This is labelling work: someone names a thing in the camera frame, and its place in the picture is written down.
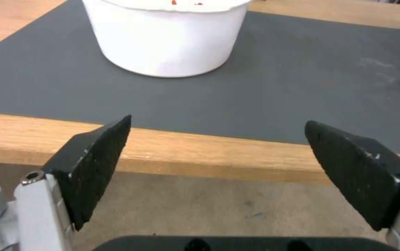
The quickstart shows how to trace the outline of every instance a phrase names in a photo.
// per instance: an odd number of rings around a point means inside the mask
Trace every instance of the wooden surface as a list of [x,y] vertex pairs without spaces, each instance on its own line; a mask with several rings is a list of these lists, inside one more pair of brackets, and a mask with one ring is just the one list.
[[[99,127],[0,114],[0,162],[43,165],[72,135]],[[309,146],[133,128],[117,170],[326,182]]]
[[[0,41],[61,0],[0,0]],[[400,28],[400,5],[361,0],[256,0],[251,10]],[[0,162],[42,165],[72,135],[96,124],[0,114]],[[322,183],[308,146],[133,128],[117,170]]]

